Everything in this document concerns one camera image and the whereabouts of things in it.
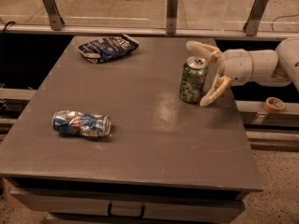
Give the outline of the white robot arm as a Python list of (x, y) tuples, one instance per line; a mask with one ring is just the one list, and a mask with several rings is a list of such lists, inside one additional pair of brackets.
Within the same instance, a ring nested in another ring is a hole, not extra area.
[(284, 87), (292, 83), (299, 90), (299, 39), (287, 38), (275, 50), (227, 49), (198, 41), (186, 43), (188, 51), (217, 65), (216, 75), (209, 91), (200, 100), (200, 106), (216, 101), (231, 86), (255, 82), (261, 86)]

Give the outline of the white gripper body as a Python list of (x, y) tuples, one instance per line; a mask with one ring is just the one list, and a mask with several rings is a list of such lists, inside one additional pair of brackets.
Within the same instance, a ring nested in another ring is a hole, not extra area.
[(249, 82), (253, 73), (253, 60), (244, 49), (227, 49), (217, 60), (218, 74), (226, 75), (232, 86), (242, 86)]

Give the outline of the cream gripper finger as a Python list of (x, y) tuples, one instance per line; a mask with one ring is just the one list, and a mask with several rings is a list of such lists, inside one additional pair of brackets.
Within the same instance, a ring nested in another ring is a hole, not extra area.
[(212, 82), (212, 86), (207, 94), (201, 99), (200, 106), (208, 106), (217, 100), (230, 86), (232, 79), (226, 75), (222, 77), (217, 74)]
[(186, 43), (186, 48), (194, 56), (202, 57), (208, 62), (215, 62), (221, 54), (221, 51), (218, 47), (194, 40), (188, 41)]

